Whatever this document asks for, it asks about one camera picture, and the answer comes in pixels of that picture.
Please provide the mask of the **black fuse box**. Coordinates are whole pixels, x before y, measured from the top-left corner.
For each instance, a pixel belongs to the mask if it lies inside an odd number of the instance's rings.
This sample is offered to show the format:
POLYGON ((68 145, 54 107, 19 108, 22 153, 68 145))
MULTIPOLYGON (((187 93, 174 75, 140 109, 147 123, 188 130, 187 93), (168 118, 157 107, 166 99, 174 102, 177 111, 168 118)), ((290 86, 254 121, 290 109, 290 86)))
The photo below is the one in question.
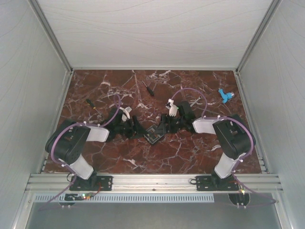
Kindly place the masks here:
POLYGON ((147 134, 143 135, 150 145, 155 145, 159 140, 161 140, 164 137, 164 135, 156 134, 155 133, 156 129, 157 126, 152 125, 146 130, 147 134))

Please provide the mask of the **clear plastic fuse box cover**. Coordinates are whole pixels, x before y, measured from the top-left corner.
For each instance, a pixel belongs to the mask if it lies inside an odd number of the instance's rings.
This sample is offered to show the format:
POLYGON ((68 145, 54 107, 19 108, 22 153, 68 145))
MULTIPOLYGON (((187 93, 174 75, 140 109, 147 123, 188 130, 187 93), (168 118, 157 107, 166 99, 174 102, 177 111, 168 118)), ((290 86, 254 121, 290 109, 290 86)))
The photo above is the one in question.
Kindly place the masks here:
POLYGON ((156 142, 158 140, 159 135, 155 133, 156 128, 157 128, 156 125, 152 125, 146 130, 147 134, 145 134, 144 137, 146 138, 147 141, 156 142))

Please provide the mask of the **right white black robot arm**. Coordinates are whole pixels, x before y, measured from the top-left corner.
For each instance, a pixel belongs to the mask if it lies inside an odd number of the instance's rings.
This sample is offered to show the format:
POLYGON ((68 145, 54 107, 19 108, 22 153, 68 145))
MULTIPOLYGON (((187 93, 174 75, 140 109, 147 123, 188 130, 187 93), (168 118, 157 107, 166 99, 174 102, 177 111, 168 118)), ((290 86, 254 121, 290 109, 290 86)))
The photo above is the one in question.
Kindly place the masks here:
POLYGON ((250 154, 256 144, 255 137, 243 124, 238 115, 223 117, 196 117, 191 105, 182 101, 178 105, 169 100, 166 105, 175 108, 179 116, 162 114, 157 128, 149 133, 137 120, 132 117, 132 138, 149 137, 153 135, 175 134, 184 129, 192 134, 216 135, 223 154, 211 173, 211 185, 220 190, 233 178, 238 163, 250 154))

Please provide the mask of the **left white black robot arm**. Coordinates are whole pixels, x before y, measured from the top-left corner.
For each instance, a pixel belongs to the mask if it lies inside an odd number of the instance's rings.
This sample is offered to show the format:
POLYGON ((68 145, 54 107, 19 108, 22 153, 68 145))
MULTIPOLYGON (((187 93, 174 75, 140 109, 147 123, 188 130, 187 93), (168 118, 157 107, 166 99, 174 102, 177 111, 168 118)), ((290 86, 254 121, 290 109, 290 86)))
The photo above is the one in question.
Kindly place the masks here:
POLYGON ((132 137, 133 123, 130 107, 111 110, 107 125, 79 124, 65 120, 52 134, 45 145, 45 151, 51 158, 81 178, 81 184, 87 190, 97 187, 98 178, 93 175, 94 169, 82 156, 86 142, 110 142, 117 135, 132 137))

